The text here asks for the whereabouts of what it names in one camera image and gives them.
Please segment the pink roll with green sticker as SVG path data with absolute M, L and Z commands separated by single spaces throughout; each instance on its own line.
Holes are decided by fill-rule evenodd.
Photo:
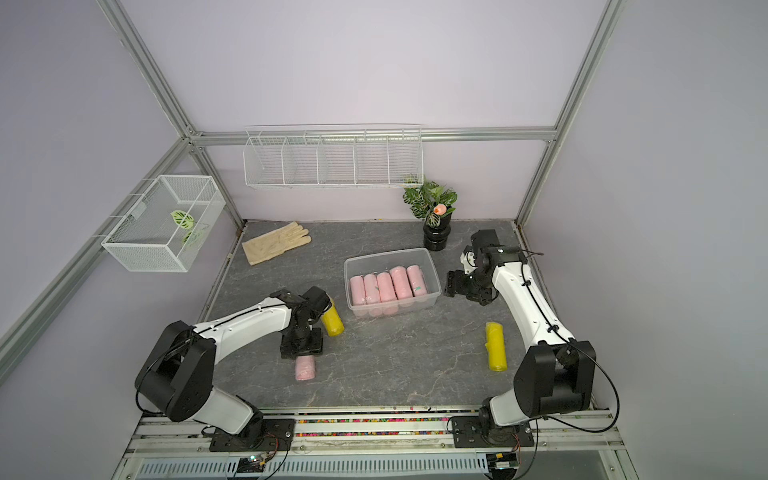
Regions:
M 388 303 L 397 300 L 394 283 L 389 272 L 382 272 L 377 275 L 377 286 L 379 290 L 380 301 L 382 303 Z

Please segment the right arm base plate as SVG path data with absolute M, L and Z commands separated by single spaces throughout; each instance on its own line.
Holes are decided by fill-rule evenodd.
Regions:
M 535 439 L 528 423 L 499 427 L 491 420 L 475 416 L 451 416 L 447 432 L 455 448 L 500 448 L 517 450 L 533 447 Z

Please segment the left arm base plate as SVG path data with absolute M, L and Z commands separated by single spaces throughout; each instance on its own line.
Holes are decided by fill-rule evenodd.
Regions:
M 211 438 L 210 452 L 276 452 L 290 449 L 296 420 L 264 417 L 251 421 L 239 434 L 217 428 Z

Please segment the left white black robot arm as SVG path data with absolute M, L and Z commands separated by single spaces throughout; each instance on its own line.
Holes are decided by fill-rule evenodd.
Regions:
M 192 419 L 254 444 L 265 436 L 263 413 L 215 387 L 215 366 L 273 333 L 281 334 L 283 359 L 320 354 L 323 335 L 317 323 L 332 306 L 331 298 L 319 287 L 301 295 L 281 289 L 251 307 L 210 322 L 195 326 L 173 322 L 163 330 L 141 367 L 135 380 L 136 394 L 174 422 Z

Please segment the clear plastic storage box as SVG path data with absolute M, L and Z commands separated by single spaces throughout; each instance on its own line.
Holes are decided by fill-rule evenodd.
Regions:
M 346 259 L 347 306 L 358 318 L 387 317 L 432 307 L 442 288 L 425 248 Z

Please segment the yellow trash bag roll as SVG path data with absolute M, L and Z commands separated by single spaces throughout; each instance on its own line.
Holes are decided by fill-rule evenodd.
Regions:
M 331 303 L 329 308 L 323 313 L 321 320 L 325 331 L 330 337 L 337 337 L 345 331 L 343 321 L 334 303 Z
M 498 322 L 487 322 L 485 326 L 489 369 L 504 372 L 508 369 L 503 326 Z

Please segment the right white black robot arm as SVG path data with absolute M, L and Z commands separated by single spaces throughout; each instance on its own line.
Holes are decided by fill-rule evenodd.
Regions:
M 557 319 L 535 282 L 532 254 L 518 242 L 502 244 L 495 230 L 483 229 L 471 235 L 460 257 L 462 268 L 447 275 L 449 297 L 460 295 L 482 306 L 503 299 L 526 347 L 511 389 L 483 402 L 482 434 L 504 435 L 538 419 L 590 434 L 607 432 L 616 426 L 619 410 L 600 428 L 580 427 L 560 417 L 588 409 L 595 372 L 603 367 L 592 344 L 577 340 Z

